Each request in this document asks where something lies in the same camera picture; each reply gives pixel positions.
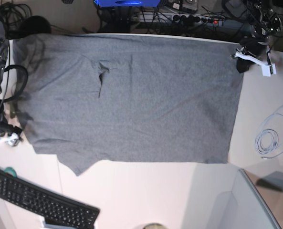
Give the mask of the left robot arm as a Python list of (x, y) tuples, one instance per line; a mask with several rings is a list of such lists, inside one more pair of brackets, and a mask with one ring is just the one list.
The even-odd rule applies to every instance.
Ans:
[(270, 77), (276, 74), (276, 66), (270, 59), (273, 47), (272, 39), (283, 31), (283, 25), (278, 14), (273, 10), (269, 0), (242, 0), (245, 10), (242, 16), (235, 16), (227, 7), (228, 0), (221, 2), (223, 10), (229, 17), (242, 24), (249, 24), (251, 35), (240, 40), (240, 47), (231, 55), (236, 59), (236, 68), (239, 73), (249, 70), (252, 65), (261, 67), (262, 75)]

